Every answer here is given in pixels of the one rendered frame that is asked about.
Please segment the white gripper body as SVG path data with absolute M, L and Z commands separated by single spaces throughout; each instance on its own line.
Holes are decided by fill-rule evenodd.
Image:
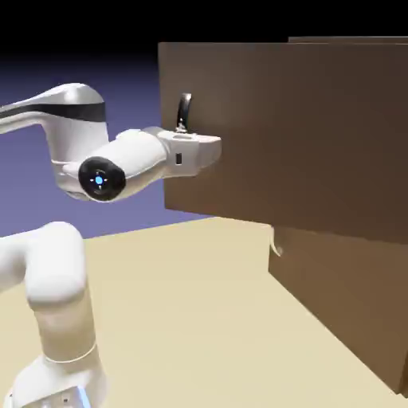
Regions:
M 196 135 L 198 150 L 196 155 L 196 170 L 198 175 L 202 170 L 215 164 L 222 154 L 222 139 L 212 135 Z

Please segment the brown wooden cabinet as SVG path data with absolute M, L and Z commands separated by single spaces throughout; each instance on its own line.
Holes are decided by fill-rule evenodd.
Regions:
M 293 161 L 307 214 L 275 226 L 408 244 L 408 37 L 296 37 L 320 119 Z

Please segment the large brown cabinet door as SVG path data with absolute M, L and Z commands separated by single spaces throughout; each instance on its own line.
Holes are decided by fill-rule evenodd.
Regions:
M 408 243 L 408 43 L 162 43 L 159 87 L 222 139 L 167 208 Z

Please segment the small brown cabinet door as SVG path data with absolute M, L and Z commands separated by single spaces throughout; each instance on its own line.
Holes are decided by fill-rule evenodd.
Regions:
M 408 244 L 275 227 L 269 272 L 393 392 L 408 398 Z

